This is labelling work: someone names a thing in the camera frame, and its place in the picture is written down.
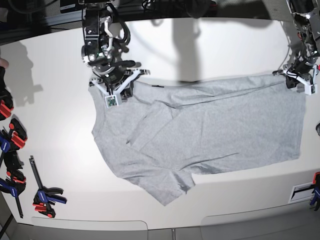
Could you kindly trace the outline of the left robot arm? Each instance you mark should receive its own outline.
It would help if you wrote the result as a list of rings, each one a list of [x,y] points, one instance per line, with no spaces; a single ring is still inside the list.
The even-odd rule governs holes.
[[[317,60],[320,58],[320,2],[318,0],[288,0],[287,6],[297,29],[301,47],[293,62],[283,67],[286,86],[295,88],[303,85],[306,95],[318,92],[316,77],[320,72]]]

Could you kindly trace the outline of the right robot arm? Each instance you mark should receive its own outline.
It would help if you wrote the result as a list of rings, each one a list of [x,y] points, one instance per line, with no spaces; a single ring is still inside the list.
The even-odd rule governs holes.
[[[90,86],[106,96],[119,94],[123,99],[133,95],[133,60],[122,60],[121,54],[129,41],[130,30],[120,19],[111,0],[80,0],[83,63],[92,70]]]

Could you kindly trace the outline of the person hand at left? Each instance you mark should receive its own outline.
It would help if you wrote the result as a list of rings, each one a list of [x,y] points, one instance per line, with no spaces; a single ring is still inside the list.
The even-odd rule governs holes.
[[[9,62],[3,58],[0,58],[0,67],[7,69],[9,66]]]

